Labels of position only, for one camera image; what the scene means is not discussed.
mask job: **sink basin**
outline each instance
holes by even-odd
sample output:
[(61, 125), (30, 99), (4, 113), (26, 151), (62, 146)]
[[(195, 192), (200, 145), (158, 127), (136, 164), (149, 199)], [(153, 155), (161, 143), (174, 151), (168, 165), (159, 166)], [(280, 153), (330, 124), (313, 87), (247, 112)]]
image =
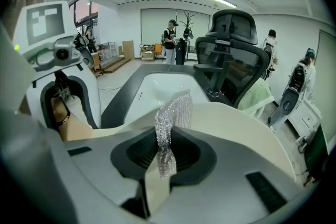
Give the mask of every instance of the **sink basin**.
[(126, 114), (130, 123), (153, 109), (169, 102), (176, 92), (190, 90), (194, 104), (207, 103), (209, 99), (194, 77), (187, 74), (153, 73), (144, 77)]

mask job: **floor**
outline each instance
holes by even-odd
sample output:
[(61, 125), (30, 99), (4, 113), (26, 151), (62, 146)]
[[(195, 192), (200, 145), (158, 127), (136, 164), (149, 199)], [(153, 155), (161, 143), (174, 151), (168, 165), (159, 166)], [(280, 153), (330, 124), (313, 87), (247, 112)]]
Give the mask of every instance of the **floor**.
[[(101, 113), (103, 113), (108, 104), (118, 93), (120, 88), (126, 83), (129, 77), (137, 70), (140, 65), (150, 65), (154, 63), (162, 64), (164, 62), (162, 60), (132, 60), (112, 74), (104, 74), (103, 76), (99, 76), (97, 78), (97, 82), (101, 102)], [(192, 66), (195, 63), (196, 61), (187, 61), (185, 65)], [(78, 97), (74, 97), (73, 99), (68, 100), (67, 106), (73, 114), (75, 114), (80, 120), (87, 124), (86, 117), (82, 111), (82, 106)], [(268, 104), (259, 120), (264, 124), (267, 124), (268, 117), (273, 113), (275, 108), (275, 105)], [(303, 154), (298, 152), (298, 144), (296, 143), (293, 130), (290, 128), (288, 123), (285, 123), (282, 129), (275, 133), (275, 136), (283, 145), (290, 160), (292, 161), (298, 185), (303, 187), (303, 183), (305, 182), (307, 176), (307, 173), (305, 173), (307, 168)]]

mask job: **silver tinsel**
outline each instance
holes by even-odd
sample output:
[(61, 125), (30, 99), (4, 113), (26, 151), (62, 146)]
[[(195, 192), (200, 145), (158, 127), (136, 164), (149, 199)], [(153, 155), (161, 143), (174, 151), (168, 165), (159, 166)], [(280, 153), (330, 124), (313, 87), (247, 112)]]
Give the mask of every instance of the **silver tinsel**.
[(173, 126), (190, 127), (192, 106), (190, 92), (179, 92), (155, 115), (156, 139), (159, 145), (157, 162), (161, 178), (176, 174), (176, 160), (170, 149), (171, 129)]

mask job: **ceiling light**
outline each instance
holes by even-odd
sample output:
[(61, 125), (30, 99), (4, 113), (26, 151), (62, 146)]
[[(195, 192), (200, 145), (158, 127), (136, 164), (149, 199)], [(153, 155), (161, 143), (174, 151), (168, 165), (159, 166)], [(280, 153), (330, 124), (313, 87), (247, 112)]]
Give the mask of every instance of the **ceiling light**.
[(236, 4), (230, 3), (230, 2), (227, 1), (227, 0), (215, 0), (215, 1), (221, 2), (221, 3), (225, 4), (225, 5), (228, 5), (228, 6), (230, 6), (231, 8), (236, 8), (236, 7), (237, 7)]

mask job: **black office chair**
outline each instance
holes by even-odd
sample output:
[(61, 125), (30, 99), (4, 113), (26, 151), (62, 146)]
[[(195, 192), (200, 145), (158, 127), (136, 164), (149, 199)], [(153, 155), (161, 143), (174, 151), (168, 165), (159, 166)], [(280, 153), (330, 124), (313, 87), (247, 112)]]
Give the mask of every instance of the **black office chair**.
[(256, 25), (248, 13), (226, 9), (213, 15), (210, 31), (196, 40), (199, 65), (194, 65), (211, 80), (211, 94), (223, 94), (238, 107), (267, 68), (268, 56), (257, 44)]

